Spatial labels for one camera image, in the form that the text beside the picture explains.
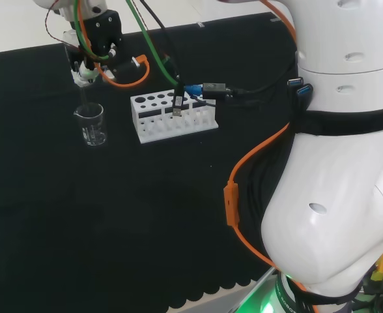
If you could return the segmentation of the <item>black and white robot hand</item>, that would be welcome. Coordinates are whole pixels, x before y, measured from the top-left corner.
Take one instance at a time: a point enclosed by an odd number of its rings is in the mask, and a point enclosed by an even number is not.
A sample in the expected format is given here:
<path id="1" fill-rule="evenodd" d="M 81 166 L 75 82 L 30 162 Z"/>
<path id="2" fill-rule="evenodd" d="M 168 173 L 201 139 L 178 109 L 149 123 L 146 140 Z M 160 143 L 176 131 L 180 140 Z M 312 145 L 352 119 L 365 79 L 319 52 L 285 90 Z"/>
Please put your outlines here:
<path id="1" fill-rule="evenodd" d="M 71 26 L 63 40 L 76 85 L 98 77 L 126 85 L 137 76 L 141 64 L 126 50 L 119 14 L 105 1 L 71 1 L 59 12 Z"/>

